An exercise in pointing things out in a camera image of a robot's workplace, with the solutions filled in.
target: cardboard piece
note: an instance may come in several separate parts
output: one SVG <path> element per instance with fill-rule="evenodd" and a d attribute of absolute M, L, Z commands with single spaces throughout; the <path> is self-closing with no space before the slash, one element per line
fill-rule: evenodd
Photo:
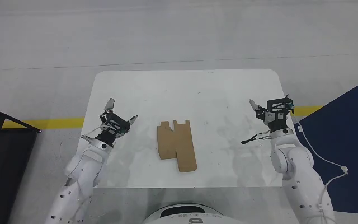
<path fill-rule="evenodd" d="M 179 172 L 192 172 L 197 168 L 189 120 L 185 124 L 174 121 L 174 131 L 169 122 L 157 126 L 158 153 L 161 160 L 177 158 Z"/>

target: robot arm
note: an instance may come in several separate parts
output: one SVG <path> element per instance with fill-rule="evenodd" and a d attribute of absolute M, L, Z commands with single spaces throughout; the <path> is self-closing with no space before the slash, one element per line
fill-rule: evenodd
<path fill-rule="evenodd" d="M 46 218 L 46 224 L 80 223 L 88 205 L 92 202 L 93 187 L 97 186 L 105 173 L 114 141 L 129 132 L 138 116 L 124 121 L 113 113 L 114 99 L 110 99 L 105 112 L 100 116 L 101 133 L 96 138 L 81 136 L 88 142 L 76 153 L 65 169 L 67 181 L 56 196 Z"/>
<path fill-rule="evenodd" d="M 292 110 L 288 97 L 267 102 L 267 109 L 250 104 L 256 117 L 269 126 L 271 161 L 275 170 L 283 174 L 282 185 L 286 197 L 299 223 L 335 223 L 331 199 L 321 177 L 313 169 L 313 156 L 294 132 L 286 125 L 287 114 Z M 242 143 L 255 140 L 253 137 Z"/>

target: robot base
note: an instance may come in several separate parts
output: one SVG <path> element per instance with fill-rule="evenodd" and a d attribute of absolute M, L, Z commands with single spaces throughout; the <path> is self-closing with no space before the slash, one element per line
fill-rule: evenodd
<path fill-rule="evenodd" d="M 201 204 L 176 204 L 173 206 L 166 206 L 164 208 L 157 210 L 156 212 L 151 214 L 148 218 L 146 218 L 143 224 L 152 222 L 154 220 L 157 220 L 165 216 L 182 214 L 182 213 L 209 213 L 209 214 L 222 215 L 220 212 Z"/>

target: concrete floor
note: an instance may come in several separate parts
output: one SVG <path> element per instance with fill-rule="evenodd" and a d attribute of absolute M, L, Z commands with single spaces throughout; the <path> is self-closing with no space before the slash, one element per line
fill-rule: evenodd
<path fill-rule="evenodd" d="M 358 84 L 357 20 L 358 3 L 344 0 L 0 0 L 0 110 L 18 119 L 81 117 L 96 74 L 161 69 L 269 68 L 295 105 L 324 105 Z M 40 135 L 11 224 L 44 221 L 65 179 L 59 143 L 80 132 Z M 66 141 L 65 158 L 77 142 Z M 163 190 L 97 189 L 91 214 L 110 212 L 86 222 L 138 223 L 176 200 L 233 217 L 237 208 L 246 222 L 296 222 L 280 188 L 231 189 L 235 200 L 218 196 L 222 189 L 205 199 L 201 190 L 171 189 L 159 201 Z"/>

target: white cable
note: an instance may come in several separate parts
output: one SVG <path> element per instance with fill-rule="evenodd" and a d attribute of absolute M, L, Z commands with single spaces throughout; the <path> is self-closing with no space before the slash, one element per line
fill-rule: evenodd
<path fill-rule="evenodd" d="M 329 160 L 326 160 L 325 158 L 323 158 L 322 156 L 320 156 L 318 153 L 316 153 L 316 151 L 314 150 L 314 148 L 312 147 L 312 145 L 309 143 L 309 141 L 308 141 L 306 135 L 304 134 L 302 125 L 301 125 L 300 122 L 297 120 L 297 118 L 296 118 L 295 115 L 293 115 L 293 118 L 294 118 L 294 119 L 296 120 L 296 122 L 300 125 L 301 130 L 302 130 L 303 137 L 304 137 L 304 139 L 306 139 L 307 144 L 309 145 L 309 147 L 311 147 L 311 149 L 312 149 L 312 151 L 314 152 L 314 154 L 316 154 L 316 156 L 318 156 L 318 157 L 319 157 L 321 160 L 323 160 L 323 161 L 326 161 L 326 162 L 329 162 L 330 164 L 333 164 L 333 165 L 342 167 L 341 165 L 339 165 L 339 164 L 337 164 L 337 163 L 335 163 L 335 162 L 331 162 L 331 161 L 329 161 Z"/>
<path fill-rule="evenodd" d="M 332 181 L 334 181 L 334 180 L 336 180 L 336 179 L 338 179 L 338 178 L 341 178 L 341 177 L 343 177 L 343 176 L 345 176 L 345 175 L 348 175 L 348 172 L 347 172 L 347 171 L 348 171 L 348 168 L 347 168 L 346 166 L 341 166 L 341 165 L 339 165 L 339 164 L 337 164 L 337 163 L 335 163 L 335 162 L 326 160 L 325 158 L 323 158 L 322 156 L 320 156 L 320 155 L 314 150 L 314 148 L 312 147 L 312 145 L 309 143 L 309 141 L 308 141 L 308 139 L 307 139 L 307 137 L 306 137 L 306 135 L 305 135 L 305 133 L 304 133 L 304 131 L 303 131 L 303 127 L 302 127 L 301 123 L 297 120 L 297 118 L 296 118 L 296 116 L 295 116 L 294 114 L 293 114 L 293 118 L 294 118 L 294 119 L 296 120 L 296 122 L 299 124 L 299 130 L 300 130 L 300 132 L 302 132 L 304 139 L 306 140 L 307 144 L 308 144 L 309 147 L 312 149 L 312 151 L 314 152 L 314 154 L 315 154 L 316 156 L 318 156 L 318 158 L 320 158 L 321 160 L 323 160 L 323 161 L 325 161 L 325 162 L 328 162 L 328 163 L 330 163 L 330 164 L 339 166 L 339 167 L 341 168 L 341 170 L 343 171 L 343 174 L 341 174 L 341 175 L 339 175 L 339 176 L 333 177 L 331 180 L 329 180 L 329 181 L 324 185 L 324 188 L 323 188 L 323 191 L 322 191 L 322 194 L 321 194 L 321 198 L 320 198 L 320 200 L 319 200 L 319 204 L 322 204 L 323 195 L 324 195 L 325 192 L 327 191 L 328 185 L 329 185 Z M 315 218 L 315 217 L 323 217 L 324 220 L 325 220 L 325 222 L 326 222 L 326 224 L 327 224 L 327 219 L 333 221 L 335 224 L 337 223 L 337 222 L 336 222 L 335 220 L 333 220 L 332 218 L 326 217 L 326 215 L 324 214 L 324 210 L 323 210 L 323 209 L 321 209 L 321 211 L 322 211 L 322 216 L 311 216 L 311 217 L 309 217 L 309 219 L 306 221 L 306 223 L 308 223 L 308 221 L 310 221 L 312 218 Z"/>

